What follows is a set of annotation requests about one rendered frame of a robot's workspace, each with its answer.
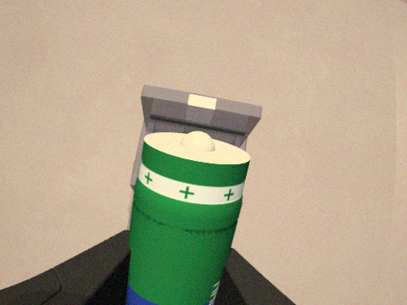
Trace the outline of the green battery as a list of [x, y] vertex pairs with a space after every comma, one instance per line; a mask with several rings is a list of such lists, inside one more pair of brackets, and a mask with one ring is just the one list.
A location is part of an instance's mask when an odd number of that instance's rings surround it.
[[145, 136], [125, 305], [214, 305], [250, 160], [199, 131]]

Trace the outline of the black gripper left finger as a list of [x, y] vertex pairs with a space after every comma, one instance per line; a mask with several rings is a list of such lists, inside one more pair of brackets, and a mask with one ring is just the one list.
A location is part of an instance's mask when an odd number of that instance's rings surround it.
[[129, 230], [0, 291], [0, 305], [125, 305]]

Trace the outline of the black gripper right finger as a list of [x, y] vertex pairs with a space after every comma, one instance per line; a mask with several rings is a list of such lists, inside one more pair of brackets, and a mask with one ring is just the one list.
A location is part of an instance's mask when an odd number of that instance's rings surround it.
[[214, 305], [295, 305], [231, 247]]

